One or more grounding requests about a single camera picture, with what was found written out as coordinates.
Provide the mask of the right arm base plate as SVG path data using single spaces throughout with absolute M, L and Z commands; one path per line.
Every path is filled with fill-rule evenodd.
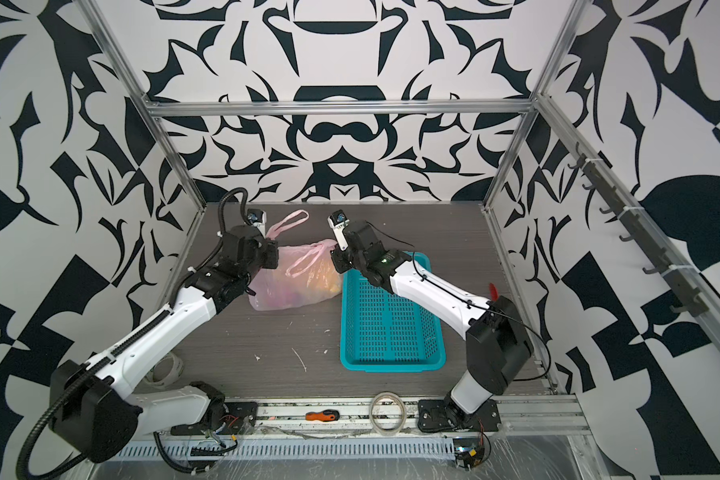
M 487 400 L 471 414 L 464 413 L 449 398 L 421 399 L 417 407 L 417 428 L 423 433 L 498 432 L 502 424 L 497 403 L 493 400 Z

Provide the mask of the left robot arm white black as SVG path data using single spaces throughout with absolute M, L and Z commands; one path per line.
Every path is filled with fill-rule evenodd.
M 236 299 L 252 294 L 251 283 L 261 270 L 277 266 L 277 243 L 264 232 L 266 215 L 249 211 L 247 201 L 242 187 L 221 198 L 214 249 L 187 271 L 145 323 L 85 362 L 67 361 L 54 371 L 49 407 L 19 451 L 17 478 L 35 478 L 30 459 L 45 430 L 77 452 L 43 475 L 56 479 L 85 460 L 103 463 L 113 458 L 141 435 L 158 435 L 177 425 L 217 428 L 223 399 L 203 382 L 152 394 L 139 394 L 136 388 L 190 333 Z

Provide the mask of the teal plastic basket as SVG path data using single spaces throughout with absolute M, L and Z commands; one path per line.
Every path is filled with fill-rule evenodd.
M 350 270 L 343 275 L 340 361 L 366 373 L 437 371 L 446 363 L 441 321 Z

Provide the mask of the pink plastic bag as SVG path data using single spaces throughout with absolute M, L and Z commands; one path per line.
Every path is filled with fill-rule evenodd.
M 343 279 L 331 259 L 337 242 L 278 247 L 278 266 L 261 269 L 250 284 L 251 307 L 258 312 L 300 308 L 330 300 L 342 293 Z

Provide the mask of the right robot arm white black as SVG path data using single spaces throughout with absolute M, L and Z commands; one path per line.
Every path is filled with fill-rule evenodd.
M 337 246 L 336 270 L 359 272 L 374 287 L 407 299 L 443 321 L 465 341 L 466 370 L 442 400 L 422 401 L 417 428 L 424 433 L 493 428 L 500 423 L 495 398 L 505 393 L 534 355 L 540 335 L 520 320 L 504 296 L 472 294 L 426 270 L 415 247 L 389 249 L 374 225 L 338 210 L 328 218 Z

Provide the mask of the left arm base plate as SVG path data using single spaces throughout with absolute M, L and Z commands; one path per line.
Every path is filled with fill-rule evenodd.
M 213 431 L 216 435 L 244 434 L 256 426 L 258 403 L 255 401 L 212 404 L 197 423 L 178 425 L 170 429 L 173 436 L 203 435 Z

